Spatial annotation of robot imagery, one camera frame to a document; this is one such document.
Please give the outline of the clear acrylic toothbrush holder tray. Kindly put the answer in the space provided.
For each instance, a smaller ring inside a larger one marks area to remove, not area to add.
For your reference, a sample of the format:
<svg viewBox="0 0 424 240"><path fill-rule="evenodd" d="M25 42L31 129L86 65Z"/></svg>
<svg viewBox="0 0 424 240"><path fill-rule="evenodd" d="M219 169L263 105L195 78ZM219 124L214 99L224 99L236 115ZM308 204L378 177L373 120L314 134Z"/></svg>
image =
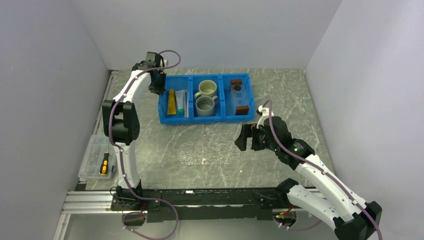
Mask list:
<svg viewBox="0 0 424 240"><path fill-rule="evenodd" d="M249 112L249 103L243 81L241 79L232 79L229 90L234 114L236 116L247 115Z"/></svg>

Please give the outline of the grey ceramic mug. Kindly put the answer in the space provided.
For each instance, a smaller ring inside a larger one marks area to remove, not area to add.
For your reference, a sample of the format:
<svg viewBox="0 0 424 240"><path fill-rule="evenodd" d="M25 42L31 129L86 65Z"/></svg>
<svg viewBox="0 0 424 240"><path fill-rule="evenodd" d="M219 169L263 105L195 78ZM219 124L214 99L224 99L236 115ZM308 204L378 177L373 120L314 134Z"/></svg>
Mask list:
<svg viewBox="0 0 424 240"><path fill-rule="evenodd" d="M212 117L216 113L218 96L200 96L195 101L195 113L197 117Z"/></svg>

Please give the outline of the blue three-compartment bin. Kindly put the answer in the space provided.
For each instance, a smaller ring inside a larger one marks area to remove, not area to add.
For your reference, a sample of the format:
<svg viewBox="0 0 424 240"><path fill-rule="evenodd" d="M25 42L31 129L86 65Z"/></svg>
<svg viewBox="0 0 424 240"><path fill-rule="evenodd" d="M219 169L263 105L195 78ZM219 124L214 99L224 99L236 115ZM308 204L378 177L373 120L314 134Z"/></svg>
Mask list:
<svg viewBox="0 0 424 240"><path fill-rule="evenodd" d="M167 76L158 98L161 124L245 122L255 115L248 73Z"/></svg>

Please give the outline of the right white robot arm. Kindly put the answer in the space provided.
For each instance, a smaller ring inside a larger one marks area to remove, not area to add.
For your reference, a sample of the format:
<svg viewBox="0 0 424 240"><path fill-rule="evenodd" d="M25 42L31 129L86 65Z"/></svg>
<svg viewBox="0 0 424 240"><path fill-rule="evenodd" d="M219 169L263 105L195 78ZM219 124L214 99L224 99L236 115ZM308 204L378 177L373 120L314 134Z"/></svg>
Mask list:
<svg viewBox="0 0 424 240"><path fill-rule="evenodd" d="M276 187L275 200L280 207L292 204L308 211L327 224L339 240L367 240L373 233L382 238L379 229L382 207L376 201L366 201L342 183L311 146L292 137L280 117L270 117L264 123L243 124L234 143L245 151L249 138L252 150L274 152L283 164L309 180L323 195L319 197L287 178Z"/></svg>

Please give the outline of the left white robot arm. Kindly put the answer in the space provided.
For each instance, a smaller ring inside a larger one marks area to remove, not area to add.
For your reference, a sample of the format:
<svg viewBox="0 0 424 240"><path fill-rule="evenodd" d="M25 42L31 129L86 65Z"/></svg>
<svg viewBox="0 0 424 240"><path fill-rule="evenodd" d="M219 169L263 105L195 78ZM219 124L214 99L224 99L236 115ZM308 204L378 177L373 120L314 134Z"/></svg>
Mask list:
<svg viewBox="0 0 424 240"><path fill-rule="evenodd" d="M104 100L101 106L104 134L119 164L116 197L131 210L139 209L144 203L135 157L134 141L140 133L135 104L146 91L157 95L165 92L166 73L163 70L167 66L168 62L160 53L147 52L145 60L132 67L122 90L113 99Z"/></svg>

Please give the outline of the white green-capped toothpaste tube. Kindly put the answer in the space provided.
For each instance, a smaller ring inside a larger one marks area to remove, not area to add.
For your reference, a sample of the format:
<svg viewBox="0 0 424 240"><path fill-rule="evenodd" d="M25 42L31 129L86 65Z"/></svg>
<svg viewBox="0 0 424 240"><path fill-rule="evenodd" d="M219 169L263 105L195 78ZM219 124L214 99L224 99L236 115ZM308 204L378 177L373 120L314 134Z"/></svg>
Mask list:
<svg viewBox="0 0 424 240"><path fill-rule="evenodd" d="M184 90L177 90L175 92L175 100L176 100L176 113L179 116L185 116L185 89Z"/></svg>

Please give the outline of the yellow toothpaste tube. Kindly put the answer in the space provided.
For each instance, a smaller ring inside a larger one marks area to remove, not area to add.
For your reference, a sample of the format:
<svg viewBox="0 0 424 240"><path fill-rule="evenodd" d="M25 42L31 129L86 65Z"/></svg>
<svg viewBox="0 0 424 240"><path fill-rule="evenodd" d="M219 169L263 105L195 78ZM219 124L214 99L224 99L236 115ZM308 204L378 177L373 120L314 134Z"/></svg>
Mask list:
<svg viewBox="0 0 424 240"><path fill-rule="evenodd" d="M167 103L167 115L176 115L177 114L177 104L176 104L176 95L175 90L171 88L168 91L168 103Z"/></svg>

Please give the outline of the pink toothbrush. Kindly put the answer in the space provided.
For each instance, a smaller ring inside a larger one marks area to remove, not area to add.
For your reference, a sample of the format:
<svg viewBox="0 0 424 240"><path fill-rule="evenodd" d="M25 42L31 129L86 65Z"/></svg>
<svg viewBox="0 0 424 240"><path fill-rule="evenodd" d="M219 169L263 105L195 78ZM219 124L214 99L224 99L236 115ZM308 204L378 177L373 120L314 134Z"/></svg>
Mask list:
<svg viewBox="0 0 424 240"><path fill-rule="evenodd" d="M188 118L189 115L189 91L186 89L185 90L185 117Z"/></svg>

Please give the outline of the cream ceramic mug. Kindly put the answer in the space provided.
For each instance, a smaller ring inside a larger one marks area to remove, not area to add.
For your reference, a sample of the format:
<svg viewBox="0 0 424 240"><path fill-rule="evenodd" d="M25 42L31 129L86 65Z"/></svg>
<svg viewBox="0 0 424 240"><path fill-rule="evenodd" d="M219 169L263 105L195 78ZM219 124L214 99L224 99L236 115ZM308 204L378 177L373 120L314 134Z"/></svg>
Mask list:
<svg viewBox="0 0 424 240"><path fill-rule="evenodd" d="M214 97L217 95L217 91L217 84L210 79L206 79L199 83L198 92L194 94L193 98L196 100L198 97L202 96Z"/></svg>

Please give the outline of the orange black screwdriver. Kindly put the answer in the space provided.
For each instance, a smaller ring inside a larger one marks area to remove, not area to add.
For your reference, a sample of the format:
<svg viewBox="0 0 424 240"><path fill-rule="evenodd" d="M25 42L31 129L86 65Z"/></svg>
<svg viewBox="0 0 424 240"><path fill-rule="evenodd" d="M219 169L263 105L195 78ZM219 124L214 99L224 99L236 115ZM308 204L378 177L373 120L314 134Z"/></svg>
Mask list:
<svg viewBox="0 0 424 240"><path fill-rule="evenodd" d="M108 144L106 151L103 155L102 163L101 163L101 166L100 166L99 174L101 176L106 176L108 174L108 171L109 171L109 156L110 156L110 153L109 153L109 144Z"/></svg>

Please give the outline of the clear plastic screw box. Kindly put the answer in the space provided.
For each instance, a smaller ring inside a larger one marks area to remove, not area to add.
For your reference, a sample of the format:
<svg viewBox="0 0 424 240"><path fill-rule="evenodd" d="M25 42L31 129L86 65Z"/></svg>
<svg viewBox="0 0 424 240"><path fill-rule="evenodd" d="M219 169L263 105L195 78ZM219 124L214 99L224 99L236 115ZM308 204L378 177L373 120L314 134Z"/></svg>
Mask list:
<svg viewBox="0 0 424 240"><path fill-rule="evenodd" d="M108 169L106 173L101 173L106 152L109 152ZM116 154L109 138L105 135L94 134L89 139L77 176L85 180L110 179L115 172L116 163Z"/></svg>

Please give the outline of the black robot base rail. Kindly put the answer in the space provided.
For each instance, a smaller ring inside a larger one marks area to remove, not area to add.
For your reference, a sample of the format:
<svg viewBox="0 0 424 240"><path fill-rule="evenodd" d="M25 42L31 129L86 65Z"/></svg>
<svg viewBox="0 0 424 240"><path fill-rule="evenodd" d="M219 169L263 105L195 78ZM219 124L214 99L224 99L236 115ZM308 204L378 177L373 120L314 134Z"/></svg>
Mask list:
<svg viewBox="0 0 424 240"><path fill-rule="evenodd" d="M125 203L114 190L70 191L63 214L143 212L148 223L179 220L271 220L291 204L274 187L209 189L144 189L138 203Z"/></svg>

